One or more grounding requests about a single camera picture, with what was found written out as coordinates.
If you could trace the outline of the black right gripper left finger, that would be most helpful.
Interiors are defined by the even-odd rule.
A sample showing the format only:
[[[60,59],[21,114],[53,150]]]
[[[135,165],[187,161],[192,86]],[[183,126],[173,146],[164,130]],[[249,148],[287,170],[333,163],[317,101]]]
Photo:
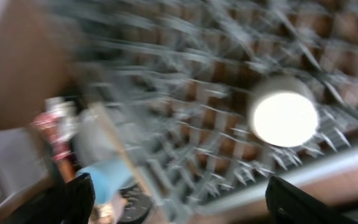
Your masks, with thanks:
[[[87,224],[95,192],[89,174],[46,190],[5,219],[5,224]]]

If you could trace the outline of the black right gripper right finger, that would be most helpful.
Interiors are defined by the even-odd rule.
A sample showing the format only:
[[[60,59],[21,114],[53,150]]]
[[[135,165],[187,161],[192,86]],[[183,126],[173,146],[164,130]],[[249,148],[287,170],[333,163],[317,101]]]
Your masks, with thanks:
[[[265,199],[273,224],[358,224],[280,177],[269,179]]]

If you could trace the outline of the blue plastic cup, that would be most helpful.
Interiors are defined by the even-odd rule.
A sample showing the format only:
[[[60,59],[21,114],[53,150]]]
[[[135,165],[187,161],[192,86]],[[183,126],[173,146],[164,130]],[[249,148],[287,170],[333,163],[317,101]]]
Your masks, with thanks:
[[[76,176],[89,174],[93,182],[95,204],[108,203],[122,186],[133,177],[123,159],[104,159],[76,172]]]

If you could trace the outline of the white plastic cup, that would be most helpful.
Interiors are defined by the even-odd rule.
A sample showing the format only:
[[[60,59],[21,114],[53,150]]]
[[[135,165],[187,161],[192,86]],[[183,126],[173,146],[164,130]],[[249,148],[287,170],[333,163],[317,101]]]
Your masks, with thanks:
[[[278,147],[297,147],[319,128],[319,112],[312,91],[295,77],[276,76],[258,82],[247,103],[250,130]]]

